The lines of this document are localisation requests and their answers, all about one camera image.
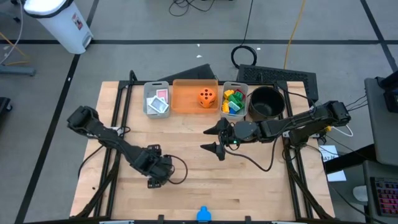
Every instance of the orange cube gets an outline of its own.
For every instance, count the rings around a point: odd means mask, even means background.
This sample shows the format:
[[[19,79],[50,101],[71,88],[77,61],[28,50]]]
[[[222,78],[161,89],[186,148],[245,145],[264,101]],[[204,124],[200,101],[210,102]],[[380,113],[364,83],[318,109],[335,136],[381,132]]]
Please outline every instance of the orange cube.
[[[198,102],[204,108],[209,108],[216,101],[216,94],[209,88],[203,88],[198,94]]]

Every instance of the black cable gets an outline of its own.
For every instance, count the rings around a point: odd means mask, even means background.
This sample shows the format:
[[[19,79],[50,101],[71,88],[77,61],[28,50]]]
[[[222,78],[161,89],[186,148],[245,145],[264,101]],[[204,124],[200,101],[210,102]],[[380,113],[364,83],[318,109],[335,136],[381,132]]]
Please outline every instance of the black cable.
[[[353,152],[353,153],[356,153],[357,155],[361,156],[362,158],[364,158],[364,159],[366,159],[366,160],[369,160],[369,161],[373,161],[373,159],[367,158],[366,156],[364,156],[364,155],[360,154],[359,152],[355,151],[354,149],[352,149],[352,148],[350,148],[350,147],[344,145],[343,143],[338,142],[336,139],[330,137],[329,135],[326,134],[325,136],[328,137],[328,138],[330,138],[331,140],[333,140],[334,142],[336,142],[336,143],[339,144],[340,146],[343,146],[343,147],[349,149],[349,150],[350,150],[351,152]]]
[[[354,110],[357,110],[357,109],[360,109],[360,108],[362,108],[362,107],[364,107],[364,106],[367,106],[368,104],[366,103],[365,105],[362,105],[362,106],[359,106],[359,107],[356,107],[356,108],[351,108],[350,110],[348,110],[348,111],[354,111]]]
[[[83,168],[83,166],[85,165],[85,163],[87,162],[88,159],[90,159],[91,157],[93,157],[98,151],[100,151],[100,149],[102,149],[104,146],[100,146],[99,148],[97,148],[93,153],[91,153],[85,160],[83,160],[83,162],[80,164],[79,167],[79,171],[77,172],[77,178],[79,179],[80,177],[80,172],[81,172],[81,168]]]
[[[361,103],[358,103],[357,105],[352,106],[350,109],[348,109],[348,111],[351,110],[351,109],[353,109],[353,108],[355,108],[355,107],[357,107],[357,106],[361,106],[361,105],[363,105],[364,103],[367,103],[367,102],[368,102],[368,99],[365,99],[365,100],[362,101]]]
[[[276,145],[276,142],[277,142],[278,138],[279,138],[279,137],[282,135],[282,133],[284,132],[285,128],[286,128],[290,123],[291,123],[291,121],[289,121],[288,123],[286,123],[285,126],[284,126],[283,128],[281,128],[280,131],[276,134],[274,143],[273,143],[273,145],[272,145],[271,161],[270,161],[269,167],[266,168],[266,169],[264,169],[263,167],[261,167],[256,161],[254,161],[254,160],[253,160],[252,158],[250,158],[249,156],[245,156],[245,155],[243,155],[243,154],[238,154],[238,153],[229,152],[229,151],[226,150],[226,149],[224,149],[224,150],[225,150],[226,153],[228,153],[228,154],[230,154],[230,155],[232,155],[232,156],[239,156],[239,157],[245,158],[245,159],[249,160],[250,162],[252,162],[254,165],[256,165],[256,167],[258,167],[260,170],[262,170],[262,171],[264,171],[264,172],[268,172],[268,171],[271,170],[272,165],[274,164],[274,155],[275,155],[275,145]],[[218,135],[218,140],[219,140],[220,144],[222,144],[222,143],[221,143],[221,142],[222,142],[222,140],[221,140],[221,132],[220,132],[219,135]]]
[[[282,150],[282,158],[283,158],[284,161],[286,161],[286,162],[292,162],[296,157],[297,157],[297,153],[294,154],[294,157],[292,157],[292,158],[290,158],[290,159],[288,160],[288,159],[286,159],[286,157],[285,157],[285,149]]]
[[[168,155],[168,154],[166,154],[166,155],[164,155],[164,156],[170,156],[170,157],[173,157],[173,158],[176,158],[176,159],[178,159],[179,161],[181,161],[183,164],[184,164],[184,166],[185,166],[185,177],[180,181],[180,182],[172,182],[170,179],[168,180],[171,184],[182,184],[182,182],[184,182],[186,179],[187,179],[187,177],[188,177],[188,166],[187,166],[187,164],[185,163],[185,161],[184,160],[182,160],[181,158],[179,158],[179,157],[177,157],[177,156],[173,156],[173,155]]]
[[[131,131],[131,128],[130,128],[130,127],[124,127],[123,130],[124,130],[123,133],[121,133],[120,135],[129,133],[129,132]],[[80,177],[81,169],[82,169],[83,166],[86,164],[86,162],[87,162],[91,157],[93,157],[97,152],[99,152],[103,147],[104,147],[104,146],[100,146],[100,147],[97,148],[93,153],[91,153],[85,160],[83,160],[83,162],[80,164],[79,171],[78,171],[78,173],[77,173],[77,178]]]
[[[251,0],[251,3],[250,3],[250,11],[249,11],[248,23],[246,24],[246,31],[244,32],[244,37],[243,37],[242,43],[241,43],[241,45],[235,47],[235,48],[232,50],[232,52],[231,52],[231,61],[232,61],[232,64],[234,64],[234,66],[235,66],[237,69],[239,69],[239,65],[235,62],[234,55],[235,55],[235,52],[236,52],[238,49],[246,49],[246,50],[250,51],[250,53],[253,54],[253,62],[252,62],[251,65],[256,65],[256,64],[257,64],[257,52],[256,52],[253,48],[251,48],[251,47],[249,47],[249,46],[246,46],[246,45],[243,45],[243,44],[244,44],[244,41],[246,40],[246,36],[247,36],[247,34],[248,34],[248,28],[249,28],[249,22],[250,22],[250,16],[251,16],[251,9],[252,9],[252,7],[253,7],[253,0]]]
[[[189,1],[189,0],[173,0],[173,3],[169,7],[170,15],[176,16],[176,17],[184,16],[188,12],[190,6],[194,7],[195,9],[197,9],[197,10],[199,10],[201,12],[207,12],[207,11],[209,11],[211,9],[211,7],[213,7],[213,4],[215,2],[215,0],[213,0],[213,2],[210,4],[210,7],[208,9],[200,9],[199,7],[197,7],[197,6],[192,4],[194,1],[195,0],[192,0],[192,1]],[[176,6],[180,7],[180,8],[185,8],[185,11],[182,14],[173,14],[172,11],[171,11],[171,8],[174,5],[176,5]]]
[[[198,10],[201,11],[201,12],[208,12],[208,11],[211,9],[211,7],[213,7],[213,4],[214,4],[214,2],[215,2],[215,0],[213,0],[213,2],[210,4],[210,7],[209,7],[208,9],[200,9],[200,8],[198,8],[198,7],[196,7],[196,6],[194,6],[194,5],[192,4],[193,1],[194,1],[194,0],[192,0],[191,2],[189,2],[188,0],[186,0],[186,2],[188,3],[188,5],[194,7],[195,9],[198,9]]]
[[[341,194],[340,192],[338,192],[329,182],[328,182],[328,185],[329,185],[329,187],[331,187],[331,188],[341,197],[341,199],[343,199],[343,201],[344,201],[345,203],[347,203],[347,205],[349,205],[351,208],[353,208],[354,210],[356,210],[356,211],[359,212],[360,214],[364,215],[366,218],[368,218],[368,219],[370,219],[370,220],[372,220],[372,221],[374,221],[374,222],[378,222],[378,223],[380,223],[380,224],[388,224],[388,223],[385,223],[385,222],[382,222],[382,221],[378,220],[377,218],[373,218],[373,217],[371,217],[370,215],[368,215],[368,214],[362,212],[361,210],[357,209],[357,208],[354,207],[352,204],[350,204],[350,203],[348,202],[348,200],[345,199],[345,198],[342,196],[342,194]]]
[[[235,136],[235,129],[233,128],[233,127],[235,126],[235,123],[234,123],[234,122],[230,122],[230,123],[227,125],[226,129],[228,129],[230,126],[232,127],[232,136]],[[229,147],[230,150],[236,151],[236,150],[239,149],[239,147],[241,147],[240,144],[237,144],[237,145],[238,145],[238,146],[236,146],[236,149],[233,149],[233,148],[231,147],[231,145],[229,145],[229,144],[228,144],[228,147]]]
[[[314,147],[314,146],[311,146],[311,145],[309,145],[309,144],[306,144],[306,146],[309,146],[310,148],[313,148],[313,149],[315,149],[315,150],[317,150],[317,151],[319,151],[320,153],[321,153],[321,155],[322,155],[322,152],[321,152],[321,150],[319,150],[319,149],[317,149],[316,147]],[[323,149],[324,151],[326,151],[326,152],[329,152],[330,154],[332,154],[332,155],[336,155],[336,156],[339,156],[339,154],[337,154],[337,153],[333,153],[333,152],[331,152],[331,151],[328,151],[328,150],[326,150],[324,147],[321,147],[321,146],[319,146],[321,149]]]
[[[302,98],[305,98],[305,99],[309,100],[309,101],[312,103],[312,106],[313,106],[313,110],[310,111],[310,112],[312,112],[312,114],[314,114],[314,113],[316,112],[317,107],[315,106],[315,103],[314,103],[314,101],[313,101],[311,98],[308,98],[308,97],[306,97],[306,96],[304,96],[304,95],[301,95],[301,94],[298,94],[298,93],[289,92],[289,91],[285,90],[284,88],[282,88],[280,85],[278,85],[277,82],[275,82],[275,85],[276,85],[277,87],[279,87],[281,90],[283,90],[283,91],[285,91],[286,93],[288,93],[288,94],[292,94],[292,95],[296,95],[296,96],[301,96]]]
[[[364,96],[360,97],[359,99],[357,99],[355,102],[346,105],[346,107],[348,107],[348,106],[350,106],[350,105],[353,105],[354,103],[358,102],[359,100],[361,100],[361,99],[364,98],[365,96],[366,96],[366,94],[365,94]]]

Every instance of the black keyboard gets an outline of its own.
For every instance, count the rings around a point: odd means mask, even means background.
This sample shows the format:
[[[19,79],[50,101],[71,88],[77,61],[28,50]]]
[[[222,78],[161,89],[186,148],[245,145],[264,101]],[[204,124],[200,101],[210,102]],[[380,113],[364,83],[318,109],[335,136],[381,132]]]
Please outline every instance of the black keyboard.
[[[377,213],[398,217],[398,179],[371,177],[371,186]]]
[[[314,102],[318,101],[317,76],[315,73],[252,65],[240,65],[236,81],[259,81],[260,77],[262,77],[264,81],[268,82],[276,82],[279,80],[301,81],[304,83],[307,96]]]

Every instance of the blue clamp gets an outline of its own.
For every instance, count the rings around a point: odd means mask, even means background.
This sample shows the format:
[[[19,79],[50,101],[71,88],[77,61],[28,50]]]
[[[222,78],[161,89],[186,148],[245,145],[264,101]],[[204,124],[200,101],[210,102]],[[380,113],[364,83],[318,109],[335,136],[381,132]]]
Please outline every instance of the blue clamp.
[[[198,222],[210,222],[211,221],[211,213],[207,210],[206,206],[202,206],[200,211],[197,214]]]

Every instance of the yellow cable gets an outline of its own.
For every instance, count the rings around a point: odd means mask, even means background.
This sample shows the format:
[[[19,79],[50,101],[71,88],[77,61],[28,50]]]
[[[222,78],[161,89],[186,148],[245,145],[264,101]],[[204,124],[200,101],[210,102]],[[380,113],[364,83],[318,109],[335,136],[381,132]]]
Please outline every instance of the yellow cable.
[[[286,62],[287,62],[287,58],[289,56],[290,43],[292,43],[292,39],[293,39],[294,33],[296,32],[297,25],[299,24],[299,22],[301,20],[301,15],[303,14],[303,11],[304,11],[305,1],[306,0],[303,0],[303,3],[301,5],[301,9],[300,9],[300,13],[298,14],[298,18],[297,18],[297,21],[296,21],[296,25],[294,25],[294,29],[293,29],[292,35],[290,36],[289,43],[287,44],[286,54],[285,54],[284,69],[286,69]]]
[[[19,65],[19,64],[23,64],[23,63],[29,63],[29,61],[10,62],[10,63],[5,64],[5,66],[9,66],[9,65]]]
[[[23,51],[21,51],[17,46],[15,46],[2,32],[0,32],[1,37],[8,42],[11,46],[13,46],[15,49],[21,53],[21,55],[28,57]]]

